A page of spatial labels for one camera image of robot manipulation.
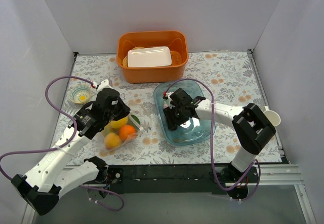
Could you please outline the yellow lemon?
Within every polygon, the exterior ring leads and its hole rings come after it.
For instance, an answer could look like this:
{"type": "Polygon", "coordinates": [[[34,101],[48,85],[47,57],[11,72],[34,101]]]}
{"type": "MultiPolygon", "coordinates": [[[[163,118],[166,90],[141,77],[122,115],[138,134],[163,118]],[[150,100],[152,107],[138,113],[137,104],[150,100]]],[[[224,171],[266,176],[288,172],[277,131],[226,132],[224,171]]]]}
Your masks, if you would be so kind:
{"type": "Polygon", "coordinates": [[[120,129],[121,127],[126,125],[127,122],[128,122],[128,116],[126,116],[120,120],[117,120],[117,121],[111,121],[109,124],[112,129],[120,129]]]}

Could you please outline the clear zip top bag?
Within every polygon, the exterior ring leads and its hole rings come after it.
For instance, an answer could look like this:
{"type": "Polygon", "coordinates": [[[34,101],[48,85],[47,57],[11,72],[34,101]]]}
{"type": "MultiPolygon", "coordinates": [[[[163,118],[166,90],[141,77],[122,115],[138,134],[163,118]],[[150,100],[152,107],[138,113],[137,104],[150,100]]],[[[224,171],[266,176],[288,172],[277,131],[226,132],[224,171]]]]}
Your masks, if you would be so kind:
{"type": "Polygon", "coordinates": [[[139,118],[133,114],[133,111],[118,121],[111,121],[97,136],[100,155],[107,155],[134,141],[143,130],[139,118]]]}

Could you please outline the yellow peach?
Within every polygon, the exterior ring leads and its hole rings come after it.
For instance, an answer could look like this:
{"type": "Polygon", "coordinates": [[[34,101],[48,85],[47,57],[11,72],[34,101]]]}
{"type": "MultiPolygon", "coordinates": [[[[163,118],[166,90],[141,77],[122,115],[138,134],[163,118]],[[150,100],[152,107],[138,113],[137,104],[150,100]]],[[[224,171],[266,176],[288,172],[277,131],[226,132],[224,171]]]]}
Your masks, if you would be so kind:
{"type": "Polygon", "coordinates": [[[111,132],[105,136],[104,143],[107,150],[113,150],[121,145],[122,140],[116,133],[111,132]]]}

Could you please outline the orange tangerine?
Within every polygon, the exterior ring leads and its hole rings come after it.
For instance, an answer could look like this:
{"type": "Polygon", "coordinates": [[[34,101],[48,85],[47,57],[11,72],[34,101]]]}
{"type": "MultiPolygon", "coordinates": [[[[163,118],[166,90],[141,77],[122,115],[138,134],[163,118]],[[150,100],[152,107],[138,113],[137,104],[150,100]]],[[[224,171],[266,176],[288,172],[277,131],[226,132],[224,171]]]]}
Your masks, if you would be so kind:
{"type": "Polygon", "coordinates": [[[124,125],[119,130],[119,137],[122,141],[131,140],[136,136],[136,129],[132,125],[124,125]]]}

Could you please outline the green lime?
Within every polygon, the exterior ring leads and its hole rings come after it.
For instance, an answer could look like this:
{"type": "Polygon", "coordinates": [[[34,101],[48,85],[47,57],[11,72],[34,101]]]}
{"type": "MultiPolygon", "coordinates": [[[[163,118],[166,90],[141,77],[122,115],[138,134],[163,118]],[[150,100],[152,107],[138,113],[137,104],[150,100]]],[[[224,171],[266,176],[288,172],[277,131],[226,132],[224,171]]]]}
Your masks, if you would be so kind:
{"type": "Polygon", "coordinates": [[[140,125],[140,120],[138,119],[137,116],[135,116],[135,115],[130,115],[130,117],[133,119],[133,121],[137,122],[137,124],[140,125]]]}

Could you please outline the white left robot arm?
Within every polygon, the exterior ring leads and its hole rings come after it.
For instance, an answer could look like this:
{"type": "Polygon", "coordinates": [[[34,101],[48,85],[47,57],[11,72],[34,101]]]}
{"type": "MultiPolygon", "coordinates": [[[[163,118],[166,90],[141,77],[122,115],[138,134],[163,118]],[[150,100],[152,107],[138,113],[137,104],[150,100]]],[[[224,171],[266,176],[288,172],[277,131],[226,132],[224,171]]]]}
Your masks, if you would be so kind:
{"type": "Polygon", "coordinates": [[[63,169],[110,121],[123,119],[129,113],[130,108],[117,90],[102,89],[94,101],[83,105],[73,116],[51,151],[28,172],[15,175],[12,185],[39,215],[45,215],[62,196],[79,185],[89,181],[105,182],[108,165],[98,157],[86,159],[67,173],[63,173],[63,169]]]}

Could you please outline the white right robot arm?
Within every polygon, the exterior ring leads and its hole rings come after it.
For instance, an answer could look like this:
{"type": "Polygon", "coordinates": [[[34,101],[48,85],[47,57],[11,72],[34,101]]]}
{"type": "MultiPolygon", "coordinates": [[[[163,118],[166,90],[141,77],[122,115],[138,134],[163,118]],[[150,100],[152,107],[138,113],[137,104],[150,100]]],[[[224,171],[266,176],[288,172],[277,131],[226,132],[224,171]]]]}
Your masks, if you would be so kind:
{"type": "Polygon", "coordinates": [[[164,114],[171,131],[190,118],[211,120],[235,130],[241,145],[229,169],[229,176],[235,182],[247,177],[247,168],[276,134],[276,126],[281,123],[279,114],[266,106],[260,108],[249,103],[240,107],[213,103],[201,96],[192,98],[181,88],[173,93],[165,92],[163,99],[169,103],[164,108],[164,114]]]}

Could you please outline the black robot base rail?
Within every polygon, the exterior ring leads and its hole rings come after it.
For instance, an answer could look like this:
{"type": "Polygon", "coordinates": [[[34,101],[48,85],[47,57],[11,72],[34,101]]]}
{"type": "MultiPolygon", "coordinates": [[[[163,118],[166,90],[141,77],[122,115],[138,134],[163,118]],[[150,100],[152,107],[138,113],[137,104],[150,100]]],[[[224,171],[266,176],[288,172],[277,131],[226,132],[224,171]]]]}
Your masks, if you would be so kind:
{"type": "Polygon", "coordinates": [[[189,165],[115,165],[108,168],[102,183],[90,181],[96,190],[88,192],[100,199],[108,191],[117,194],[138,193],[211,193],[225,195],[223,188],[232,186],[239,176],[227,165],[216,166],[218,180],[214,179],[209,164],[189,165]]]}

